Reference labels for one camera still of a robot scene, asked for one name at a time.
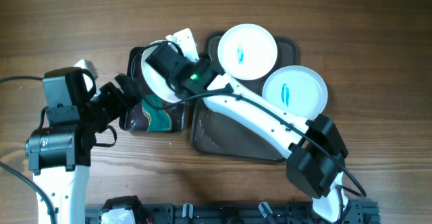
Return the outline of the white plate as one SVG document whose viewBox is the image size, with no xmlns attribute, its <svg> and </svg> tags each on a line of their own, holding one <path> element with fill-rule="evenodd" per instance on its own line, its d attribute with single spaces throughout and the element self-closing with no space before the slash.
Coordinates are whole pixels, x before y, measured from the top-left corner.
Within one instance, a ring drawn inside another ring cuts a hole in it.
<svg viewBox="0 0 432 224">
<path fill-rule="evenodd" d="M 239 24 L 221 37 L 217 56 L 221 67 L 239 80 L 256 80 L 268 74 L 277 61 L 277 43 L 256 24 Z"/>
<path fill-rule="evenodd" d="M 265 81 L 262 97 L 290 113 L 315 119 L 324 111 L 328 89 L 314 70 L 301 65 L 282 67 Z"/>
<path fill-rule="evenodd" d="M 180 99 L 175 95 L 169 86 L 166 84 L 165 79 L 156 72 L 147 62 L 146 58 L 156 49 L 156 46 L 144 50 L 141 59 L 141 72 L 144 81 L 148 87 L 162 100 L 168 103 L 179 102 Z"/>
</svg>

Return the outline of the green yellow sponge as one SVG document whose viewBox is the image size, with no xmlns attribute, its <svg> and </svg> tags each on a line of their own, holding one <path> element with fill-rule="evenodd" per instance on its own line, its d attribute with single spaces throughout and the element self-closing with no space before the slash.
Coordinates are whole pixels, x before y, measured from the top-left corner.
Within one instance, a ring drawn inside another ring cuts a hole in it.
<svg viewBox="0 0 432 224">
<path fill-rule="evenodd" d="M 168 132 L 172 128 L 171 117 L 167 111 L 161 109 L 155 109 L 151 105 L 156 107 L 162 107 L 163 101 L 155 94 L 148 94 L 142 99 L 142 110 L 144 116 L 148 119 L 148 132 Z"/>
</svg>

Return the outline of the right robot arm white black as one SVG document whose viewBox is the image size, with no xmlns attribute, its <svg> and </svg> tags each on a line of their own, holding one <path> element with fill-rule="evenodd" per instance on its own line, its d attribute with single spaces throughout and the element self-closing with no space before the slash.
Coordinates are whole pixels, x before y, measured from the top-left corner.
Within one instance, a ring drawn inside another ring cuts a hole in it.
<svg viewBox="0 0 432 224">
<path fill-rule="evenodd" d="M 315 122 L 278 109 L 228 73 L 211 82 L 203 102 L 278 150 L 287 160 L 289 181 L 312 197 L 314 213 L 329 223 L 342 220 L 348 202 L 340 189 L 344 161 L 319 145 Z"/>
</svg>

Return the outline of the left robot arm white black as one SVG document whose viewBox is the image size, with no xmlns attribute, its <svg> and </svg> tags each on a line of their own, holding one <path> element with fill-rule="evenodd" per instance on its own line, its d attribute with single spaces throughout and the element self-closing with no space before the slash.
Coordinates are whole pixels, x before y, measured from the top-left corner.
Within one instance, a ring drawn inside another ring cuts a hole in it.
<svg viewBox="0 0 432 224">
<path fill-rule="evenodd" d="M 45 74 L 48 127 L 33 131 L 26 142 L 29 169 L 39 189 L 39 223 L 84 223 L 90 152 L 97 133 L 137 102 L 131 78 L 115 77 L 100 89 L 87 89 L 79 68 Z"/>
</svg>

